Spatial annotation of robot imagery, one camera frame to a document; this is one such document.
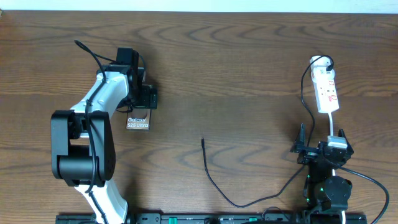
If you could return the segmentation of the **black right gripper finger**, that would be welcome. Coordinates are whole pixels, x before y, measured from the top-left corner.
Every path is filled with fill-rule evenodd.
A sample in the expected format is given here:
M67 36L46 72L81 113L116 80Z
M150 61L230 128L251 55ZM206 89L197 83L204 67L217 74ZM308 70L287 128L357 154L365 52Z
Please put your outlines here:
M294 144L299 146L305 145L305 125L303 123L300 125L300 129L297 137L295 138Z
M348 139L346 137L346 134L345 134L343 129L339 129L338 137L343 138L345 140L345 143L347 144L347 147L351 147L351 144L349 143L349 141L348 141Z

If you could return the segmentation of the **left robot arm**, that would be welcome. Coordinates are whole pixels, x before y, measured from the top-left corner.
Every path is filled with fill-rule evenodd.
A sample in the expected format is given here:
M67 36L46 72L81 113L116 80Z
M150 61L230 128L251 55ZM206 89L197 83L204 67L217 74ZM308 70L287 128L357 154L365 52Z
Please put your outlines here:
M157 90L143 83L145 77L143 67L105 65L81 101L53 113L52 173L81 193L93 209L91 215L57 215L56 223L136 222L113 180L116 150L110 119L123 106L155 109Z

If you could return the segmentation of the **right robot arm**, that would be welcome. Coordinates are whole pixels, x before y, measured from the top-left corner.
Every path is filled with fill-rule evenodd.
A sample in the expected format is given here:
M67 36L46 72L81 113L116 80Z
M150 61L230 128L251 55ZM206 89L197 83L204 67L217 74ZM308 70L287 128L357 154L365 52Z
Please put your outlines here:
M308 167L303 196L307 208L294 215L297 223L344 223L352 182L335 174L354 154L345 133L328 136L317 147L305 145L305 125L301 124L290 150L297 153L297 163Z

